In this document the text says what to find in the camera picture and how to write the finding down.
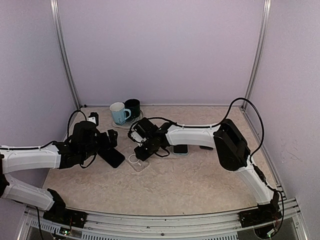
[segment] black mug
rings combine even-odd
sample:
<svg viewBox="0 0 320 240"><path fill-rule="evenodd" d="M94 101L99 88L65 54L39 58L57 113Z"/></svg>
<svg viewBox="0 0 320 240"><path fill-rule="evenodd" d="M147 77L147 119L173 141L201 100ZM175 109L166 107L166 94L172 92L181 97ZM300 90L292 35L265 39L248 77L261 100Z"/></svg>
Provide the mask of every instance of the black mug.
<svg viewBox="0 0 320 240"><path fill-rule="evenodd" d="M131 111L131 116L128 120L136 119L140 116L140 101L138 99L129 99L125 101L124 107Z"/></svg>

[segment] mug handle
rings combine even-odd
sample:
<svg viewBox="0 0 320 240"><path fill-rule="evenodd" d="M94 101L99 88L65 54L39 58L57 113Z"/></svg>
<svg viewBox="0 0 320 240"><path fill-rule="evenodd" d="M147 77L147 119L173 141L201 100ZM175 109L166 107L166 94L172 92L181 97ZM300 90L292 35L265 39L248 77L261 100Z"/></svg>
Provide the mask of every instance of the mug handle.
<svg viewBox="0 0 320 240"><path fill-rule="evenodd" d="M129 113L129 116L126 116L126 117L125 117L125 120L127 120L128 118L131 117L131 110L125 108L124 111Z"/></svg>

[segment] metal frame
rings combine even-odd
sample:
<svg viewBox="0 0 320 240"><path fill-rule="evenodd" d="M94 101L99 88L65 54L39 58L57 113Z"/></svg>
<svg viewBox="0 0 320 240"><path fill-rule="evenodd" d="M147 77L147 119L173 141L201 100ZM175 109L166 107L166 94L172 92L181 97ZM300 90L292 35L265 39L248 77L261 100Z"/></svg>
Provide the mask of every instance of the metal frame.
<svg viewBox="0 0 320 240"><path fill-rule="evenodd" d="M292 218L299 228L296 228L299 240L307 240L304 223L301 221L301 213L295 199L284 201L284 219ZM108 214L93 211L88 213L84 229L73 227L74 235L70 239L79 240L133 240L133 239L233 239L237 232L252 228L262 227L269 223L254 227L242 228L238 213L243 211L234 210L219 213L181 215L181 216L138 216L123 214ZM53 233L60 227L68 226L57 224L41 218L42 230ZM21 231L17 240L25 240L30 227L38 227L37 212L27 207L21 221Z"/></svg>
<svg viewBox="0 0 320 240"><path fill-rule="evenodd" d="M269 15L270 15L270 9L271 9L271 0L264 0L264 7L263 7L263 14L262 14L262 22L261 22L261 28L260 28L260 34L259 34L259 40L254 56L254 62L251 70L250 80L248 87L245 92L245 98L250 99L252 95L252 91L254 88L254 84L257 78L257 73L259 69L260 60L263 53L264 43L266 39L266 32L268 28L268 21L269 21ZM242 108L246 110L248 107L247 102L243 102Z"/></svg>
<svg viewBox="0 0 320 240"><path fill-rule="evenodd" d="M74 79L71 74L70 64L69 64L66 46L65 46L65 42L64 42L64 35L63 35L63 31L62 31L62 26L61 26L58 0L50 0L50 3L51 3L51 11L52 11L52 17L53 17L53 21L54 21L55 31L56 31L56 35L58 37L59 50L61 53L61 58L62 58L62 62L63 62L65 74L66 74L66 79L67 79L67 82L69 85L69 89L71 91L71 96L72 96L74 105L75 105L76 109L79 110L81 108L81 102L78 97L76 85L75 85Z"/></svg>

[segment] beige table surface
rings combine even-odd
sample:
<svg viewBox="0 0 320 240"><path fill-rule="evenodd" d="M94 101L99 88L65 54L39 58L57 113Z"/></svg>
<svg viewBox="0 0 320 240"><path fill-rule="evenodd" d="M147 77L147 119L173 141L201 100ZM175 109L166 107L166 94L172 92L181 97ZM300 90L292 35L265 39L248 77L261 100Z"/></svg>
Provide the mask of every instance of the beige table surface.
<svg viewBox="0 0 320 240"><path fill-rule="evenodd" d="M99 114L98 129L118 131L117 149L125 151L137 145L127 137L127 130L112 127L109 108L83 108ZM165 117L180 124L213 124L225 115L226 107L213 106L145 106L146 117ZM238 107L233 107L232 119L253 151L257 142ZM78 114L74 122L83 116ZM154 121L158 127L161 120ZM189 154L170 154L166 158L155 155L150 165L136 172L124 161L114 169L100 157L87 169L76 165L68 169L51 169L44 188L56 190L67 207L103 213L128 215L192 215L217 213L256 206L247 186L233 172L220 166L216 150L189 146ZM254 160L265 173L269 183L275 181L261 151Z"/></svg>

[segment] white wall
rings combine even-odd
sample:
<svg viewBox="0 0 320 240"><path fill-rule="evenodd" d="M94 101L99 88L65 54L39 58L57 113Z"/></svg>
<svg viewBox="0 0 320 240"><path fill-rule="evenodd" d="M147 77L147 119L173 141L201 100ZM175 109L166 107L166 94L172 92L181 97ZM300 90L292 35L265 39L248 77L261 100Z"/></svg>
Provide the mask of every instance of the white wall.
<svg viewBox="0 0 320 240"><path fill-rule="evenodd" d="M263 6L263 0L59 1L81 103L228 105L245 95Z"/></svg>
<svg viewBox="0 0 320 240"><path fill-rule="evenodd" d="M37 146L61 140L75 109L49 0L0 4L0 144ZM41 186L46 169L14 177ZM13 240L25 206L0 199L0 239Z"/></svg>
<svg viewBox="0 0 320 240"><path fill-rule="evenodd" d="M320 2L273 1L252 102L265 146L312 240L320 226ZM260 124L249 111L256 129Z"/></svg>

